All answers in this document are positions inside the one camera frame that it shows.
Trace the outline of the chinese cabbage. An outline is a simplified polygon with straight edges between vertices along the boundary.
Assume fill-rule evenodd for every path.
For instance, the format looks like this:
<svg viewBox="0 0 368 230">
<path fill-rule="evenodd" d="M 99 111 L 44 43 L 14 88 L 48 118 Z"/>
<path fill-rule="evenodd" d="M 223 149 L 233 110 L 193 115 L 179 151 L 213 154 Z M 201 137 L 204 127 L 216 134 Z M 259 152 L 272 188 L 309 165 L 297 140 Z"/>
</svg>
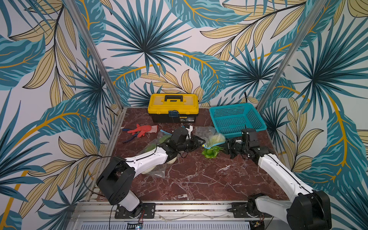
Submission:
<svg viewBox="0 0 368 230">
<path fill-rule="evenodd" d="M 155 150 L 157 147 L 157 144 L 156 143 L 151 143 L 149 144 L 144 150 L 143 150 L 143 153 L 146 153 L 146 152 L 149 152 L 149 151 L 152 151 L 152 150 Z"/>
<path fill-rule="evenodd" d="M 165 143 L 171 138 L 171 135 L 164 135 L 158 139 L 158 144 Z"/>
<path fill-rule="evenodd" d="M 219 152 L 223 150 L 222 144 L 226 142 L 224 135 L 220 133 L 211 134 L 205 138 L 206 143 L 202 145 L 204 148 L 202 155 L 207 159 L 214 159 L 217 157 Z"/>
</svg>

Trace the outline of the clear zipper bag blue seal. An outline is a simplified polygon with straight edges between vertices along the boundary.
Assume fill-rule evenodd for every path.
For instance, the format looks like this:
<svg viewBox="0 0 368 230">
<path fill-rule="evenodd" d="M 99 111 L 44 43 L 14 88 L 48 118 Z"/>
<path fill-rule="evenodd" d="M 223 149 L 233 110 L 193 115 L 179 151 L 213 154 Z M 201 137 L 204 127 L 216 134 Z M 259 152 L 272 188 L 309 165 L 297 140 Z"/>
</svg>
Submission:
<svg viewBox="0 0 368 230">
<path fill-rule="evenodd" d="M 177 154 L 172 159 L 170 157 L 166 159 L 164 155 L 165 151 L 162 149 L 159 149 L 158 139 L 164 135 L 171 135 L 171 134 L 166 131 L 160 130 L 158 132 L 157 138 L 149 143 L 149 144 L 156 143 L 157 147 L 155 150 L 148 152 L 149 153 L 148 155 L 152 153 L 153 155 L 149 156 L 147 160 L 143 160 L 143 167 L 140 167 L 139 169 L 140 174 L 164 179 L 166 177 L 165 176 L 166 169 L 172 164 L 174 164 L 175 161 L 177 160 L 179 154 Z M 142 150 L 139 153 L 139 155 L 142 155 L 142 154 L 145 155 L 146 153 L 143 153 L 143 150 Z"/>
</svg>

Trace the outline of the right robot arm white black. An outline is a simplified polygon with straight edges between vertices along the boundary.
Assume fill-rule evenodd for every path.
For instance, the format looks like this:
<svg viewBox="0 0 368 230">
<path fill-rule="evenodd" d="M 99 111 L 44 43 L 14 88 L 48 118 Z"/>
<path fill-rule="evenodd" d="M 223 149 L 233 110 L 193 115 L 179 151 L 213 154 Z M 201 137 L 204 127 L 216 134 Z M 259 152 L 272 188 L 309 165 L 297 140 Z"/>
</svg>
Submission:
<svg viewBox="0 0 368 230">
<path fill-rule="evenodd" d="M 332 228 L 329 196 L 299 179 L 273 154 L 256 141 L 227 140 L 225 149 L 231 157 L 246 156 L 267 172 L 287 195 L 288 200 L 275 200 L 264 194 L 248 197 L 246 204 L 232 207 L 252 218 L 268 214 L 289 225 L 293 230 L 330 230 Z"/>
</svg>

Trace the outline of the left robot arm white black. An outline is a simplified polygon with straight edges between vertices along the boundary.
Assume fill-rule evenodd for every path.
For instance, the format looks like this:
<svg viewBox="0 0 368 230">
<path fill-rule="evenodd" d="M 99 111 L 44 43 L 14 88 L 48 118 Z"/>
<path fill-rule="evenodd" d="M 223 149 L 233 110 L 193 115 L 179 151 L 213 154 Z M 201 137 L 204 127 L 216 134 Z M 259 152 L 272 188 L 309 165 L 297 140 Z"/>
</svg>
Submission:
<svg viewBox="0 0 368 230">
<path fill-rule="evenodd" d="M 192 152 L 206 141 L 180 127 L 152 150 L 130 158 L 117 158 L 109 162 L 98 177 L 96 184 L 110 205 L 125 208 L 132 217 L 142 212 L 141 200 L 130 190 L 133 180 L 158 165 L 174 162 L 181 153 Z"/>
</svg>

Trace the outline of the teal plastic basket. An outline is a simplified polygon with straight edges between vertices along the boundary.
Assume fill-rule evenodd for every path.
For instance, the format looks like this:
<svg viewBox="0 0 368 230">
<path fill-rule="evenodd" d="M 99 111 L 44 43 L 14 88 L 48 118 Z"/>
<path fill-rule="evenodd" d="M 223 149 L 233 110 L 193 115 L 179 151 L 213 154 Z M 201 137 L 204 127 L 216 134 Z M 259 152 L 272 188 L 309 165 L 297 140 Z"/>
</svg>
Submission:
<svg viewBox="0 0 368 230">
<path fill-rule="evenodd" d="M 240 137 L 245 128 L 266 130 L 264 120 L 250 103 L 212 107 L 209 112 L 214 128 L 227 139 Z"/>
</svg>

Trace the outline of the yellow black toolbox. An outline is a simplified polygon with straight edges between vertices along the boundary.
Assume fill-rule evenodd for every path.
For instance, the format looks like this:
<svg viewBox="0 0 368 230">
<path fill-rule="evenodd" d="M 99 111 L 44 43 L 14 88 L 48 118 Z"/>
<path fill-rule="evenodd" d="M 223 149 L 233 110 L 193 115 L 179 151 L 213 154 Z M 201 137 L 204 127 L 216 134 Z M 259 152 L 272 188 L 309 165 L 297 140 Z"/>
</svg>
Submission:
<svg viewBox="0 0 368 230">
<path fill-rule="evenodd" d="M 194 123 L 199 114 L 195 94 L 153 94 L 148 114 L 154 123 Z"/>
</svg>

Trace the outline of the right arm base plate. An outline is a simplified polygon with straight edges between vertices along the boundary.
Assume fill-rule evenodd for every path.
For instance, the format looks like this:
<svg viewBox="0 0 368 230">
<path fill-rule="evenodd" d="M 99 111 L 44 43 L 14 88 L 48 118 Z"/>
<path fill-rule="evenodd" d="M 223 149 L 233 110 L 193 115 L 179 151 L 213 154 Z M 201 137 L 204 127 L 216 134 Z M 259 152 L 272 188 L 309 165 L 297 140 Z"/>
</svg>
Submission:
<svg viewBox="0 0 368 230">
<path fill-rule="evenodd" d="M 233 202 L 227 209 L 235 218 L 270 218 L 269 214 L 260 212 L 251 202 Z"/>
</svg>

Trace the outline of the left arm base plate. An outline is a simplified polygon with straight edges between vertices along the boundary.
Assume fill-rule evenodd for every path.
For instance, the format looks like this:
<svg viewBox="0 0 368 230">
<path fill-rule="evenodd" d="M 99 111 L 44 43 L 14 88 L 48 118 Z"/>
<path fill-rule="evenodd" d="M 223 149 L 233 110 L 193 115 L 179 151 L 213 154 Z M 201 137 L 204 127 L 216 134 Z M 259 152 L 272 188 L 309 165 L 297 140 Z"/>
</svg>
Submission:
<svg viewBox="0 0 368 230">
<path fill-rule="evenodd" d="M 118 204 L 115 212 L 115 219 L 153 219 L 155 210 L 155 203 L 139 204 L 133 211 L 128 211 L 122 205 Z"/>
</svg>

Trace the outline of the front aluminium rail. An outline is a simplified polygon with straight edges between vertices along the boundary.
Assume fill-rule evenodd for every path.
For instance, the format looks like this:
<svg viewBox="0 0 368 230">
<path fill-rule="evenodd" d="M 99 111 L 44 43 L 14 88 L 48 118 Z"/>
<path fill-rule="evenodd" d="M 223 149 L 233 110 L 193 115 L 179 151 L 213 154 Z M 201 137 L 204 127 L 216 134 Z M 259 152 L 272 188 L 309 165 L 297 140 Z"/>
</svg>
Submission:
<svg viewBox="0 0 368 230">
<path fill-rule="evenodd" d="M 147 201 L 154 204 L 142 219 L 131 219 L 108 202 L 81 202 L 68 230 L 289 230 L 282 220 L 265 214 L 236 218 L 232 201 Z"/>
</svg>

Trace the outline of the right aluminium frame post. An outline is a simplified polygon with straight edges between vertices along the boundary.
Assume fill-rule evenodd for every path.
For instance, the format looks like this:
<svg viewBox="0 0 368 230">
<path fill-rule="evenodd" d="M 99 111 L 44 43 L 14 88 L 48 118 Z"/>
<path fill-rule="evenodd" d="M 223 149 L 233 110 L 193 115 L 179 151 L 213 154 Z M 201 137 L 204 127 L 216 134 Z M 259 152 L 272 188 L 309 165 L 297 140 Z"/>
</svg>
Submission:
<svg viewBox="0 0 368 230">
<path fill-rule="evenodd" d="M 282 73 L 284 72 L 285 68 L 287 67 L 289 61 L 293 57 L 294 53 L 297 51 L 299 46 L 301 45 L 302 41 L 304 40 L 305 36 L 309 33 L 310 28 L 313 26 L 314 21 L 318 17 L 320 11 L 323 9 L 324 5 L 327 3 L 327 0 L 323 1 L 317 1 L 312 9 L 310 14 L 306 17 L 306 20 L 304 23 L 301 24 L 300 31 L 296 34 L 295 39 L 293 40 L 293 43 L 291 44 L 290 48 L 288 49 L 287 53 L 285 54 L 285 57 L 283 58 L 280 66 L 278 67 L 274 77 L 269 82 L 268 87 L 266 88 L 263 97 L 261 98 L 261 101 L 257 105 L 257 111 L 259 113 L 262 112 L 268 97 L 272 94 L 272 91 L 276 84 L 278 83 Z"/>
</svg>

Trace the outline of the aluminium frame post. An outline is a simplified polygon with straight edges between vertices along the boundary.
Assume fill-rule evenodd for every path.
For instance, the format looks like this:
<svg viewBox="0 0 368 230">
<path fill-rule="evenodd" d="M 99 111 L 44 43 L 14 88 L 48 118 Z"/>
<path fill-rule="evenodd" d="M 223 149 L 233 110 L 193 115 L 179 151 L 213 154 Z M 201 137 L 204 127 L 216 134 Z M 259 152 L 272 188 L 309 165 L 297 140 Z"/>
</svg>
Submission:
<svg viewBox="0 0 368 230">
<path fill-rule="evenodd" d="M 287 53 L 285 54 L 285 57 L 283 58 L 280 66 L 278 67 L 274 77 L 269 82 L 268 87 L 266 88 L 263 97 L 261 98 L 261 101 L 257 105 L 257 111 L 259 113 L 262 112 L 268 97 L 272 94 L 272 91 L 276 84 L 278 83 L 282 73 L 284 72 L 285 68 L 287 67 L 289 61 L 293 57 L 294 53 L 297 51 L 299 46 L 301 45 L 302 41 L 304 40 L 305 36 L 309 33 L 310 28 L 313 26 L 314 21 L 318 17 L 320 11 L 323 9 L 324 5 L 327 3 L 327 0 L 323 1 L 317 1 L 312 9 L 310 14 L 306 17 L 306 20 L 304 23 L 301 24 L 300 31 L 296 34 L 295 39 L 293 40 L 293 43 L 291 44 L 290 48 L 288 49 Z"/>
<path fill-rule="evenodd" d="M 112 95 L 113 100 L 115 101 L 116 105 L 118 106 L 119 110 L 122 111 L 124 109 L 123 105 L 121 104 L 120 101 L 120 97 L 117 94 L 113 83 L 110 79 L 110 76 L 108 74 L 108 71 L 98 53 L 98 50 L 96 48 L 96 45 L 91 37 L 91 34 L 87 28 L 87 25 L 84 23 L 83 21 L 83 17 L 77 7 L 77 4 L 75 3 L 75 1 L 72 0 L 66 0 L 65 1 L 66 6 L 68 7 L 71 17 L 74 20 L 77 28 L 80 30 L 81 36 L 84 39 L 87 48 L 90 50 L 91 52 L 91 56 L 94 59 L 106 85 L 107 88 L 110 90 L 110 93 Z"/>
</svg>

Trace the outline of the left aluminium frame post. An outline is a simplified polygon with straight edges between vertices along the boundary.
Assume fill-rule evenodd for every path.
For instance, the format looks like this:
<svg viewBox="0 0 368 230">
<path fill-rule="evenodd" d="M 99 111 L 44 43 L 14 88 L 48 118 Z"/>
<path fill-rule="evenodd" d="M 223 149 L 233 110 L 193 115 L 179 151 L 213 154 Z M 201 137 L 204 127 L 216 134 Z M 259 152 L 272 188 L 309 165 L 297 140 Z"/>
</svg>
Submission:
<svg viewBox="0 0 368 230">
<path fill-rule="evenodd" d="M 77 28 L 80 30 L 81 36 L 84 39 L 87 48 L 90 50 L 91 52 L 91 56 L 94 59 L 106 85 L 107 88 L 110 90 L 110 93 L 112 95 L 113 100 L 115 101 L 116 105 L 118 106 L 119 110 L 122 111 L 124 109 L 123 105 L 121 104 L 120 101 L 120 97 L 117 94 L 113 83 L 110 79 L 110 76 L 108 74 L 108 71 L 98 53 L 98 50 L 96 48 L 96 45 L 91 37 L 91 34 L 87 28 L 87 25 L 84 23 L 83 21 L 83 17 L 77 7 L 77 4 L 75 3 L 75 1 L 72 0 L 66 0 L 65 1 L 66 6 L 68 7 L 71 17 L 74 20 Z"/>
</svg>

